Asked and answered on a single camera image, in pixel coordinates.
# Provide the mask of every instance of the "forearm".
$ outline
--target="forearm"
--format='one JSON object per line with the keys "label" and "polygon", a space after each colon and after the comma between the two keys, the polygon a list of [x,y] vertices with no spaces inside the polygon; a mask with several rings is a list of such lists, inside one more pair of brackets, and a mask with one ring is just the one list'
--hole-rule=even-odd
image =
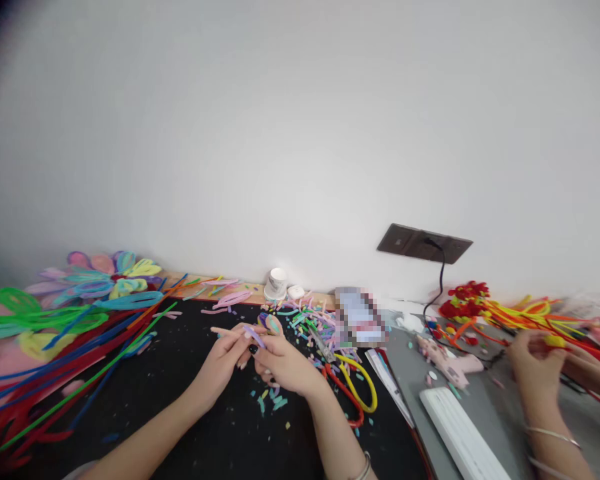
{"label": "forearm", "polygon": [[150,478],[178,440],[203,414],[203,408],[185,392],[102,458],[81,480]]}
{"label": "forearm", "polygon": [[[327,478],[356,478],[364,470],[367,460],[326,381],[316,388],[314,394],[307,396],[307,402]],[[371,471],[367,478],[376,479],[376,476]]]}
{"label": "forearm", "polygon": [[[572,439],[556,400],[536,398],[523,394],[523,406],[529,427],[548,430]],[[573,480],[593,480],[589,465],[580,449],[571,442],[546,433],[529,431],[529,441],[536,460]],[[551,474],[539,470],[543,480],[555,480]]]}

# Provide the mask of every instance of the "hand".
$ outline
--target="hand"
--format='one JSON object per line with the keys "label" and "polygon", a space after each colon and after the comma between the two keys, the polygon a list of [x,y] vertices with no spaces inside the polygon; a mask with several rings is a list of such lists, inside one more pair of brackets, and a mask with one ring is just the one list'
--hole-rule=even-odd
{"label": "hand", "polygon": [[267,350],[251,345],[255,370],[270,387],[278,384],[289,391],[306,397],[326,385],[316,368],[283,336],[264,336]]}
{"label": "hand", "polygon": [[586,350],[569,345],[562,372],[584,388],[600,394],[600,361]]}
{"label": "hand", "polygon": [[549,349],[546,331],[523,330],[507,349],[520,395],[527,401],[556,402],[560,387],[560,372],[567,352]]}
{"label": "hand", "polygon": [[[240,336],[226,335],[216,340],[198,375],[183,394],[183,397],[189,398],[200,406],[202,414],[211,409],[229,383],[236,362],[245,353],[247,359],[249,358],[247,347],[253,340],[242,335],[243,325],[244,323],[239,323],[231,329],[240,333]],[[258,334],[266,332],[262,327],[250,326]]]}

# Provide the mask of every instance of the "white wall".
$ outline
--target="white wall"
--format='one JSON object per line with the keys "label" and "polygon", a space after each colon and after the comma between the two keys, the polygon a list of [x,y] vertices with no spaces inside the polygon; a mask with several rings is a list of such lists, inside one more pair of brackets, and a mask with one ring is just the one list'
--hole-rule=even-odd
{"label": "white wall", "polygon": [[0,36],[0,285],[68,251],[423,300],[600,288],[600,1],[45,1]]}

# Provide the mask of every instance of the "wrist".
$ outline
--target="wrist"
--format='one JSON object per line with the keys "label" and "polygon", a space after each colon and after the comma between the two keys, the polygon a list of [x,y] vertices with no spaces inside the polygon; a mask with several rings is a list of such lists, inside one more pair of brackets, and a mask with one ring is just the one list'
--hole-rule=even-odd
{"label": "wrist", "polygon": [[213,406],[213,402],[205,401],[203,396],[192,389],[191,386],[177,398],[174,404],[180,416],[191,425],[197,422]]}
{"label": "wrist", "polygon": [[333,395],[333,392],[325,378],[320,375],[319,380],[316,380],[312,388],[301,395],[307,399],[307,402],[312,403],[314,401],[324,401],[326,397]]}

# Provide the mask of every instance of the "gray table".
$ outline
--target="gray table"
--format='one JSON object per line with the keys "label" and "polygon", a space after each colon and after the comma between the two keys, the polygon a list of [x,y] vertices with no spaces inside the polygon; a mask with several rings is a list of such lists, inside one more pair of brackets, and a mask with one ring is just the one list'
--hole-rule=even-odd
{"label": "gray table", "polygon": [[[502,336],[502,332],[497,331],[497,336]],[[409,342],[413,344],[412,349],[408,348]],[[490,349],[490,355],[497,352],[495,346]],[[426,363],[418,352],[414,335],[395,328],[391,332],[387,356],[438,480],[461,479],[419,398],[419,393],[427,388],[425,376],[430,370],[435,370],[434,366]],[[491,377],[502,382],[505,389],[496,386]],[[461,400],[464,410],[512,480],[533,478],[533,470],[527,460],[523,412],[509,361],[504,358],[488,372],[469,374],[467,378],[470,385]],[[444,385],[446,379],[438,372],[435,386]],[[600,404],[588,395],[562,387],[559,405],[565,422],[583,448],[585,458],[600,478]]]}

